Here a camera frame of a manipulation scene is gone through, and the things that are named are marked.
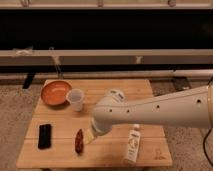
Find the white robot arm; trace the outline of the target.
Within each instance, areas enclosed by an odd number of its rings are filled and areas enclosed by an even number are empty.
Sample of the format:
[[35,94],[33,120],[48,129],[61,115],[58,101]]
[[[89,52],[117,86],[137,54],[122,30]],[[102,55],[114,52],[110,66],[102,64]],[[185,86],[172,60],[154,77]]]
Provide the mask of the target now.
[[93,107],[84,142],[93,142],[119,124],[213,128],[213,83],[132,101],[121,90],[109,89]]

